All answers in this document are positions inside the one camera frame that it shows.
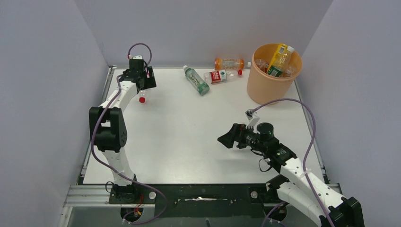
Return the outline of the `red white label bottle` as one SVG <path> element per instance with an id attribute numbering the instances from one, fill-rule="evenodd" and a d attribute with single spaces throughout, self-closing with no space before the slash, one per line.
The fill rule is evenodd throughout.
<path id="1" fill-rule="evenodd" d="M 139 91 L 139 93 L 138 93 L 138 101 L 139 101 L 141 104 L 146 103 L 146 101 L 147 101 L 147 95 L 148 95 L 148 92 L 147 92 L 146 90 L 141 90 L 141 91 Z"/>

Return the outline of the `green label clear bottle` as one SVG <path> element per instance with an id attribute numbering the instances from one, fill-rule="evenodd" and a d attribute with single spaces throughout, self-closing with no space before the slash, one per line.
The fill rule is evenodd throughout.
<path id="1" fill-rule="evenodd" d="M 186 79 L 193 85 L 197 92 L 203 96 L 209 92 L 209 85 L 200 77 L 200 75 L 195 71 L 195 69 L 183 66 L 184 75 Z"/>

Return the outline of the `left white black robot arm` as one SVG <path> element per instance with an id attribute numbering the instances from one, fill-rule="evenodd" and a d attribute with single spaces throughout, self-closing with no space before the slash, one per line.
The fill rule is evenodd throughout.
<path id="1" fill-rule="evenodd" d="M 141 192 L 124 149 L 128 133 L 123 112 L 140 91 L 156 87 L 156 81 L 153 69 L 137 55 L 129 57 L 128 69 L 116 77 L 116 82 L 111 95 L 89 110 L 91 153 L 112 171 L 111 194 L 127 203 L 136 203 L 141 201 Z"/>

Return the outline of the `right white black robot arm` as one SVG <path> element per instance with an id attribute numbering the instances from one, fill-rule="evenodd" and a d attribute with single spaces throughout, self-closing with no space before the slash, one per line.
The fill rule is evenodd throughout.
<path id="1" fill-rule="evenodd" d="M 218 142 L 227 148 L 259 151 L 278 176 L 266 183 L 270 201 L 284 201 L 309 217 L 319 227 L 363 227 L 361 204 L 333 190 L 304 165 L 296 154 L 274 136 L 273 125 L 260 123 L 256 129 L 233 124 Z"/>

